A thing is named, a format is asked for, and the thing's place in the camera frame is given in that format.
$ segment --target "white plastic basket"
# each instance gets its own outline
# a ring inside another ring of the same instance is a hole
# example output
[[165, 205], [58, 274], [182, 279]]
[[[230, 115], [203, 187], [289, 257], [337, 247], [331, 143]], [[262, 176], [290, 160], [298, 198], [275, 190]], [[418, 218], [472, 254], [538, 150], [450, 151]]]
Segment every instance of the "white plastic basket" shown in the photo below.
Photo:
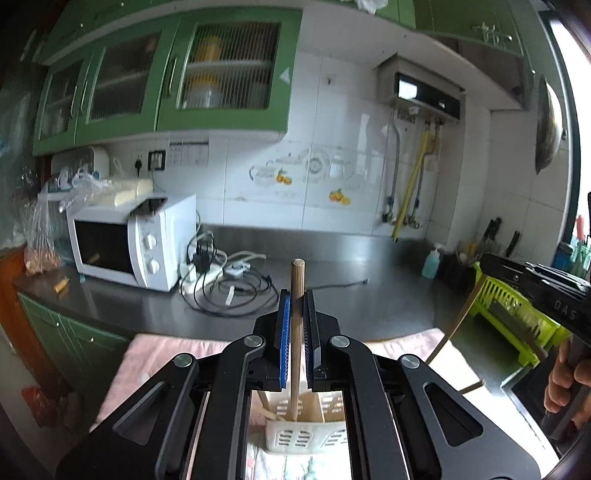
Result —
[[[285, 417], [290, 386], [282, 392], [265, 392], [276, 415]], [[298, 421], [267, 420], [266, 450], [282, 455], [315, 455], [347, 448], [345, 408], [341, 392], [314, 393], [300, 383]]]

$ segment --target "cabinet door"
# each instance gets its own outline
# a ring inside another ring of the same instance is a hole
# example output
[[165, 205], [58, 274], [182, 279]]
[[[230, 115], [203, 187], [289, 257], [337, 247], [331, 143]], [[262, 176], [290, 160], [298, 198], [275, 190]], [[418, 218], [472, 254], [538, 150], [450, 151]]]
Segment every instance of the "cabinet door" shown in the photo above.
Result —
[[20, 293], [18, 297], [47, 355], [68, 383], [79, 390], [83, 382], [83, 368], [59, 315]]
[[98, 42], [83, 87], [76, 145], [154, 131], [178, 20], [158, 18]]
[[499, 30], [500, 44], [506, 51], [519, 55], [523, 55], [521, 47], [521, 39], [519, 32], [511, 13], [511, 8], [505, 0], [497, 0], [495, 2], [495, 14], [497, 19], [497, 30]]
[[287, 131], [301, 11], [224, 8], [184, 14], [158, 130]]
[[49, 69], [35, 122], [34, 155], [74, 146], [82, 86], [91, 56], [91, 51], [83, 48]]
[[123, 360], [129, 339], [63, 315], [60, 317], [85, 363], [87, 381], [83, 391], [105, 395]]
[[488, 32], [496, 24], [492, 4], [493, 0], [431, 0], [433, 31], [495, 46], [495, 37]]
[[86, 0], [70, 0], [49, 33], [39, 54], [44, 62], [90, 30], [90, 12]]

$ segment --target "blue liquid soap bottle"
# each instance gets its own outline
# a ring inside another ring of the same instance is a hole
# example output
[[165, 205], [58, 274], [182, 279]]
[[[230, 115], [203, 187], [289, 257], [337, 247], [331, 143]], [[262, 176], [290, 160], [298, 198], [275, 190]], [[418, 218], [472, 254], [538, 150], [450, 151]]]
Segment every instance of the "blue liquid soap bottle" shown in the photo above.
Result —
[[433, 250], [431, 250], [431, 252], [427, 255], [425, 263], [423, 264], [423, 271], [421, 272], [423, 277], [435, 278], [437, 269], [439, 268], [439, 261], [441, 260], [439, 249], [442, 247], [442, 245], [435, 244]]

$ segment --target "wall outlet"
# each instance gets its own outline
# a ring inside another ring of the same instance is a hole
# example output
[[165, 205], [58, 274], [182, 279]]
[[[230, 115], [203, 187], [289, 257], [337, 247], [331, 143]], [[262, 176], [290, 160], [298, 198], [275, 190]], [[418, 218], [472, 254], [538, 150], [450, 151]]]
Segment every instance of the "wall outlet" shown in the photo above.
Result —
[[148, 152], [144, 150], [136, 150], [133, 152], [131, 154], [131, 166], [137, 172], [139, 177], [139, 173], [148, 168]]

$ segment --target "microwave oven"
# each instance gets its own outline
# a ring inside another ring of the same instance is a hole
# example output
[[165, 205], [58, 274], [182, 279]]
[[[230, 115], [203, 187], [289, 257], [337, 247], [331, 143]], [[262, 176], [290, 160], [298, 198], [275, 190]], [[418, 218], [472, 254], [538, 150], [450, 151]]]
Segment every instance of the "microwave oven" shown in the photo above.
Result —
[[79, 273], [150, 290], [170, 291], [196, 234], [195, 195], [151, 193], [119, 206], [67, 211]]

